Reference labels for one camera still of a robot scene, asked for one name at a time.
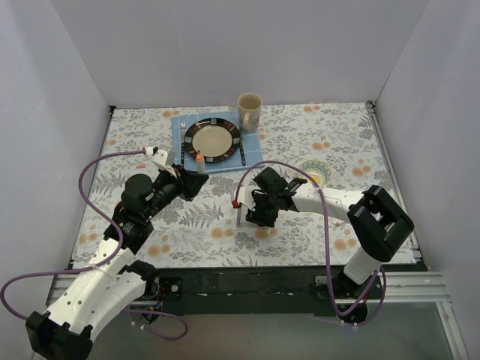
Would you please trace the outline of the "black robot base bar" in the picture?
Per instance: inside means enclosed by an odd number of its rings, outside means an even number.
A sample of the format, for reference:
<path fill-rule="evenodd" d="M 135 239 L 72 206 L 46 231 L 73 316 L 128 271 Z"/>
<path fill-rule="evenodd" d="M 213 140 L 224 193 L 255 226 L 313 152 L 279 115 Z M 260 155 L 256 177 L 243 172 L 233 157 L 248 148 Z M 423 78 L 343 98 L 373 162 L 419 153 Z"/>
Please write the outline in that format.
<path fill-rule="evenodd" d="M 312 314 L 333 317 L 323 266 L 157 268 L 136 303 L 175 315 Z"/>

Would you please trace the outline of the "grey marker with red tip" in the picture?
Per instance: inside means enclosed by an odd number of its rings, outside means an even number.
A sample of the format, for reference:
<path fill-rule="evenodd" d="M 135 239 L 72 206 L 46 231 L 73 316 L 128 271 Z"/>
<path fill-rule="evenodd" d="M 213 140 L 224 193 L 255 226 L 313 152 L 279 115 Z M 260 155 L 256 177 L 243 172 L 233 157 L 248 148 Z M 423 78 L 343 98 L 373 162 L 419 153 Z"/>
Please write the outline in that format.
<path fill-rule="evenodd" d="M 206 161 L 200 151 L 196 154 L 196 167 L 199 174 L 206 174 Z"/>

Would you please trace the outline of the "purple pen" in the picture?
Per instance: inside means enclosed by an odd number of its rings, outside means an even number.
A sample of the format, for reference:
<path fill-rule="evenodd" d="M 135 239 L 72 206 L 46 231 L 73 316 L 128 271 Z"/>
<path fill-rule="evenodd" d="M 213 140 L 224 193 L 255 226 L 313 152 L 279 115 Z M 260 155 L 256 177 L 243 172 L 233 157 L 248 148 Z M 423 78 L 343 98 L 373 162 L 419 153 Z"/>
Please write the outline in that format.
<path fill-rule="evenodd" d="M 242 227 L 242 210 L 241 209 L 238 209 L 236 226 L 238 228 Z"/>

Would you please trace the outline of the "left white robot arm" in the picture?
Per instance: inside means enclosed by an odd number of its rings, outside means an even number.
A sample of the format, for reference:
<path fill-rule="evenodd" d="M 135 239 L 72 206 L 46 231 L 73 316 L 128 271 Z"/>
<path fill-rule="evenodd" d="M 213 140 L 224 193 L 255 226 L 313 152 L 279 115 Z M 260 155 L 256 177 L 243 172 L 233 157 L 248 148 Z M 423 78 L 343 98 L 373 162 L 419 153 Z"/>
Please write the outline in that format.
<path fill-rule="evenodd" d="M 130 302 L 153 299 L 160 289 L 155 267 L 134 257 L 153 231 L 152 218 L 177 198 L 191 201 L 208 178 L 182 166 L 163 169 L 156 179 L 131 176 L 90 269 L 26 320 L 31 348 L 46 359 L 87 359 L 97 336 Z"/>

